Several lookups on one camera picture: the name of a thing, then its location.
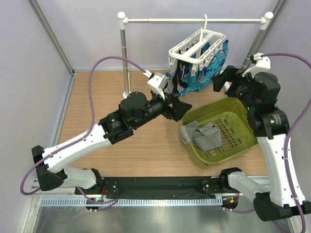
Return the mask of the grey striped sock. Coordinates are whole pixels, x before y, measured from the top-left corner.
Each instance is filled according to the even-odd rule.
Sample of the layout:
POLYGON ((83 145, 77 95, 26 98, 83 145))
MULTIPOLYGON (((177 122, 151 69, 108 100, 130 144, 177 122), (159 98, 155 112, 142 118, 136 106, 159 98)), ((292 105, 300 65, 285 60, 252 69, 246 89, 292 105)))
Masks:
POLYGON ((173 76, 167 72, 166 76, 168 77, 168 84, 167 87, 165 88, 166 93, 172 93, 174 90, 174 84, 173 84, 173 76))
POLYGON ((215 134, 212 136, 202 136, 201 133, 195 131, 193 134, 193 143, 202 151, 209 151, 219 148, 223 145, 220 130, 215 127, 215 134))
POLYGON ((202 127, 198 128, 197 131, 202 134, 202 136, 212 136, 215 134, 215 127, 202 127))
POLYGON ((196 131, 198 125, 199 122, 196 120, 180 127, 181 139, 184 144, 188 144, 193 141, 193 134, 196 131))

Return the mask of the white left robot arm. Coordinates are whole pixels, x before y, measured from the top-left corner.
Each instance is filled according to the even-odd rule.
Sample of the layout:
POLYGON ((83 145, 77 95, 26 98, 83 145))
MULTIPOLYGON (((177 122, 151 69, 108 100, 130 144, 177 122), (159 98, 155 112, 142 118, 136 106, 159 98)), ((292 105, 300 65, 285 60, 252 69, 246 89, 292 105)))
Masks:
POLYGON ((101 148, 112 146, 133 136, 134 131, 159 115, 178 122, 192 108, 174 93, 163 98, 153 94, 151 100, 141 92, 128 95, 118 110, 102 118, 92 129, 51 148, 32 148, 40 190, 50 191, 61 185, 76 186, 98 194, 103 189, 99 172, 70 167, 75 160, 101 148))

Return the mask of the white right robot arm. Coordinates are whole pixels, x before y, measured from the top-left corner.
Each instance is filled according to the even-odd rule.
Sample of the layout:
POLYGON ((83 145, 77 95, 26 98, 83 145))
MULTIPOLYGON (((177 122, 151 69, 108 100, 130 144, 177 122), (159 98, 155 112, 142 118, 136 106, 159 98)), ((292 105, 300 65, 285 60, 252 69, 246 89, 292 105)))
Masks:
POLYGON ((226 82, 231 85, 228 97, 237 98, 247 110, 247 122, 264 154, 270 186, 247 177, 239 168, 221 171, 219 187, 224 192, 233 189, 252 201, 262 221, 275 221, 311 212, 311 203, 302 194, 291 160, 290 146, 285 146, 290 125, 287 115, 276 107, 280 84, 275 75, 227 66, 212 78, 213 90, 219 92, 226 82))

